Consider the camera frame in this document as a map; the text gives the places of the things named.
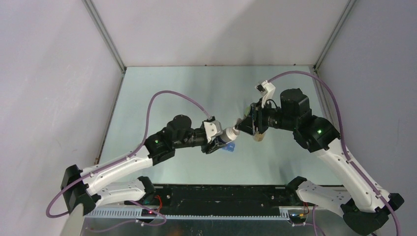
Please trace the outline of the blue pill organizer box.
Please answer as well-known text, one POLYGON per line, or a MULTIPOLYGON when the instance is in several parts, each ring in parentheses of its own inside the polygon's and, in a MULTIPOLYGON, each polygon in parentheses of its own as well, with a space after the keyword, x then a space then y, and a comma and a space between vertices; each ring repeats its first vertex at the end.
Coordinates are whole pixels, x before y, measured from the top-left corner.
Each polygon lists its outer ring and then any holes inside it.
POLYGON ((234 152, 235 147, 236 147, 235 142, 230 142, 226 144, 222 149, 228 152, 234 152))

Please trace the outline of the clear amber pill bottle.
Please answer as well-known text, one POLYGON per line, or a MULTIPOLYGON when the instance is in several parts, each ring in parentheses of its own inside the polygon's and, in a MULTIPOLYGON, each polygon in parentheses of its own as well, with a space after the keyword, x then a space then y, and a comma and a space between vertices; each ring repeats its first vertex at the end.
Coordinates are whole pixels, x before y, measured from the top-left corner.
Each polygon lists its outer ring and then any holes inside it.
POLYGON ((253 136, 253 140, 256 142, 261 142, 264 139, 265 135, 266 135, 266 132, 264 133, 256 132, 255 135, 253 136))

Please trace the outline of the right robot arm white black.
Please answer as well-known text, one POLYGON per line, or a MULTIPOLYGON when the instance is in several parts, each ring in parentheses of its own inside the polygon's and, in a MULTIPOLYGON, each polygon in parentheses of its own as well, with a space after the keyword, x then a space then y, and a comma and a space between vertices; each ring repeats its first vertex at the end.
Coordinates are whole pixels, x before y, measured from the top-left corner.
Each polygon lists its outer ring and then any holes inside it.
POLYGON ((380 229, 404 203, 398 193, 383 189, 353 155, 342 146, 341 134, 325 118, 312 114, 309 98, 298 88, 280 94, 280 106, 252 103, 236 129, 249 135, 269 128, 292 132, 294 140, 321 159, 342 182, 344 191, 331 190, 296 177, 286 185, 286 199, 294 206, 302 202, 325 208, 357 234, 367 236, 380 229))

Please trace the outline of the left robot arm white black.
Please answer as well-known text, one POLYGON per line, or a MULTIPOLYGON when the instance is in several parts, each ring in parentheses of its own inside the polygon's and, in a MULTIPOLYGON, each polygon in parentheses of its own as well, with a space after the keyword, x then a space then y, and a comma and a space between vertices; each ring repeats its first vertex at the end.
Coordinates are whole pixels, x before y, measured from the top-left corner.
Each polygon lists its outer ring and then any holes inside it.
POLYGON ((71 213, 82 204, 86 215, 100 205, 140 201, 149 205, 155 200, 155 189, 148 177, 138 177, 130 183, 119 183, 121 178, 155 166, 174 157, 179 148, 201 147, 210 154, 224 146, 224 133, 214 117, 204 120, 199 128, 192 128, 188 116, 177 115, 162 130, 150 135, 136 153, 123 155, 114 164, 102 164, 80 169, 77 165, 66 168, 61 183, 63 198, 71 213))

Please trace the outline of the left controller board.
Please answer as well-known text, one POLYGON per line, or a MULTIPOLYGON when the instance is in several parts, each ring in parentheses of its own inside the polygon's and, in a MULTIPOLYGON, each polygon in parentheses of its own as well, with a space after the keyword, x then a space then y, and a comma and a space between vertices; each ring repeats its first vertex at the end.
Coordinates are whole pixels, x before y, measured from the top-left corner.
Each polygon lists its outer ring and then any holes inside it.
POLYGON ((158 217, 158 211, 155 209, 151 209, 151 210, 142 209, 141 216, 142 217, 158 217))

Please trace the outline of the controller board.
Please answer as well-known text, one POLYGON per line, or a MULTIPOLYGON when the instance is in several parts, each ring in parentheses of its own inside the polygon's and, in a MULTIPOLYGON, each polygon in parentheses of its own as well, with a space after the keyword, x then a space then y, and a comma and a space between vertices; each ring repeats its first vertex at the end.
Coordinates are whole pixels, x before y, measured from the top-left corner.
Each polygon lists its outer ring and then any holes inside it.
POLYGON ((142 209, 141 216, 142 217, 158 217, 158 211, 155 209, 151 209, 151 210, 142 209))
POLYGON ((289 214, 289 220, 293 224, 304 224, 308 215, 308 213, 291 213, 289 214))

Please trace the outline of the right controller board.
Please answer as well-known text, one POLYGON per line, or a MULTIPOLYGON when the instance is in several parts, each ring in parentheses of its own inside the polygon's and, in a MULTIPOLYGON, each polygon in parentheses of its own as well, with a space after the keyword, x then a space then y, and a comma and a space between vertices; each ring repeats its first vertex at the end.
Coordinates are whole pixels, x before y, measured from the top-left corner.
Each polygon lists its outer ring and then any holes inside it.
POLYGON ((308 215, 308 213, 291 213, 289 214, 289 220, 293 224, 304 224, 308 215))

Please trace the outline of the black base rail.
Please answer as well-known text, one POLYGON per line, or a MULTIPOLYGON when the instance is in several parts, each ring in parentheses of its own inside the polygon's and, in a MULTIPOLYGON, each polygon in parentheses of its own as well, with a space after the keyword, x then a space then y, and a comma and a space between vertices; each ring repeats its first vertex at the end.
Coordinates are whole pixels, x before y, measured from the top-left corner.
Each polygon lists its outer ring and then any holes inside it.
POLYGON ((305 204, 283 185, 156 184, 139 203, 161 207, 162 214, 197 216, 274 216, 282 207, 305 204))

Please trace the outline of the right aluminium frame post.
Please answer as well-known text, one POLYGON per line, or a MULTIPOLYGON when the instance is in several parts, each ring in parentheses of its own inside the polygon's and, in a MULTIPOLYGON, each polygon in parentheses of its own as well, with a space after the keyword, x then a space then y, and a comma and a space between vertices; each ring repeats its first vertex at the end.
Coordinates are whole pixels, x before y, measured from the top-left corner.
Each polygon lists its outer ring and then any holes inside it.
POLYGON ((323 64, 327 54, 329 53, 332 45, 336 41, 337 36, 339 35, 340 31, 342 30, 345 22, 347 21, 348 17, 350 16, 353 8, 355 7, 357 0, 348 0, 341 15, 339 16, 333 30, 330 33, 330 36, 325 42, 324 47, 322 48, 316 62, 313 65, 314 70, 317 72, 321 65, 323 64))

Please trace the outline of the aluminium frame post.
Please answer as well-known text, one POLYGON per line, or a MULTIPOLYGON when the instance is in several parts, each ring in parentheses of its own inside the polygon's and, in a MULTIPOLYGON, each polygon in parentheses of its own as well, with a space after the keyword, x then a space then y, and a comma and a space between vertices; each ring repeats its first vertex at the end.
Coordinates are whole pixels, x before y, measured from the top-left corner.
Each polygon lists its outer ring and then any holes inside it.
POLYGON ((353 8, 355 7, 357 0, 348 0, 341 15, 339 16, 333 30, 330 33, 330 36, 325 42, 324 47, 322 48, 316 62, 313 65, 314 70, 317 72, 321 65, 323 64, 327 54, 329 53, 332 45, 336 41, 337 36, 339 35, 340 31, 342 30, 345 22, 347 21, 348 17, 350 16, 353 8))
POLYGON ((93 23, 95 24, 99 34, 101 35, 104 43, 106 44, 106 47, 108 48, 112 58, 114 59, 114 61, 116 62, 118 68, 120 69, 121 73, 124 74, 126 72, 126 65, 123 62, 118 49, 112 39, 112 37, 110 36, 103 20, 102 17, 100 16, 100 13, 98 11, 98 9, 95 6, 94 1, 92 0, 82 0, 88 14, 90 15, 93 23))

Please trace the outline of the left aluminium frame post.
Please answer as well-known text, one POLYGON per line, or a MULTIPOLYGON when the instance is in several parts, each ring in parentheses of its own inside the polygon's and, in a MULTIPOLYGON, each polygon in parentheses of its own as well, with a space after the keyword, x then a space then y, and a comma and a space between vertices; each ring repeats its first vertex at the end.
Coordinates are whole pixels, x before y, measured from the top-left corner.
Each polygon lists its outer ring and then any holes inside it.
POLYGON ((121 73, 124 74, 126 72, 126 65, 123 62, 118 49, 112 39, 112 37, 110 36, 103 20, 102 17, 100 16, 100 13, 98 11, 98 9, 95 6, 94 1, 92 0, 82 0, 88 14, 90 15, 93 23, 95 24, 99 34, 101 35, 104 43, 106 44, 106 47, 108 48, 112 58, 114 59, 114 61, 116 62, 118 68, 120 69, 121 73))

